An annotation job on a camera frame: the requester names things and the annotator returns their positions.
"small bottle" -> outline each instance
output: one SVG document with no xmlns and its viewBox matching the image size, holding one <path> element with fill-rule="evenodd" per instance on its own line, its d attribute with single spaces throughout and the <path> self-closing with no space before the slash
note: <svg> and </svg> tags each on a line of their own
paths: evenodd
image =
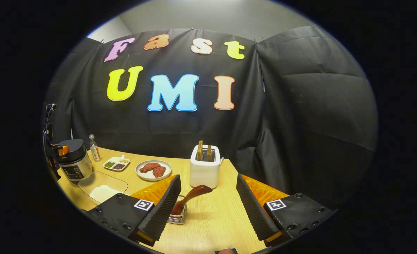
<svg viewBox="0 0 417 254">
<path fill-rule="evenodd" d="M 92 157 L 94 157 L 95 161 L 100 161 L 100 153 L 99 153 L 99 147 L 97 146 L 96 141 L 94 140 L 94 135 L 89 135 L 89 139 L 91 143 L 89 143 L 89 149 L 91 149 Z"/>
</svg>

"letter a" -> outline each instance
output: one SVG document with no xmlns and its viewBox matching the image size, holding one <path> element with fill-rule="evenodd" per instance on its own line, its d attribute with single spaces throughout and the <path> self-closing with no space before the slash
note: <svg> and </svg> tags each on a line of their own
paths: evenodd
<svg viewBox="0 0 417 254">
<path fill-rule="evenodd" d="M 152 48 L 163 48 L 164 46 L 169 44 L 168 39 L 169 35 L 167 34 L 160 34 L 154 36 L 149 39 L 149 42 L 146 45 L 144 45 L 144 49 L 149 50 Z"/>
</svg>

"gray wall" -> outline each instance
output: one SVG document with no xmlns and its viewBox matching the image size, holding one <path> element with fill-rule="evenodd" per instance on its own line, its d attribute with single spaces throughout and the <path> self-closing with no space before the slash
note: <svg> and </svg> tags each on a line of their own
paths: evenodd
<svg viewBox="0 0 417 254">
<path fill-rule="evenodd" d="M 288 7 L 269 0 L 150 0 L 122 13 L 120 19 L 131 34 L 195 28 L 257 41 L 314 24 Z M 106 37 L 105 42 L 113 40 L 113 36 L 128 35 L 122 25 L 109 26 L 107 23 L 93 34 L 97 34 L 98 40 Z"/>
<path fill-rule="evenodd" d="M 105 43 L 131 34 L 132 33 L 125 26 L 121 18 L 117 16 L 114 19 L 106 22 L 96 30 L 94 30 L 86 37 L 96 40 L 98 42 L 100 42 L 101 40 L 105 40 Z"/>
</svg>

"brown spatula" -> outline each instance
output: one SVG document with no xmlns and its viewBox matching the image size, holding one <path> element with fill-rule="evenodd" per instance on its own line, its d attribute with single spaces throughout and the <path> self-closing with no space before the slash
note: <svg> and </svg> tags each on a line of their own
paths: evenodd
<svg viewBox="0 0 417 254">
<path fill-rule="evenodd" d="M 210 193 L 212 192 L 212 188 L 205 186 L 205 185 L 199 185 L 194 187 L 194 189 L 192 189 L 191 191 L 188 192 L 188 194 L 185 196 L 184 199 L 182 199 L 181 201 L 178 201 L 174 207 L 173 207 L 173 211 L 171 212 L 172 215 L 181 215 L 182 210 L 183 210 L 183 206 L 191 199 L 191 198 L 195 198 L 197 196 L 200 196 L 202 194 L 206 194 L 206 193 Z"/>
</svg>

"human hand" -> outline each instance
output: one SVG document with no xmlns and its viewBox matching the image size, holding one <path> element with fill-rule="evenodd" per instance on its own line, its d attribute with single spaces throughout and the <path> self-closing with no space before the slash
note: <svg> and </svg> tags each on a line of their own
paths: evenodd
<svg viewBox="0 0 417 254">
<path fill-rule="evenodd" d="M 235 254 L 231 248 L 222 249 L 218 252 L 218 254 Z"/>
</svg>

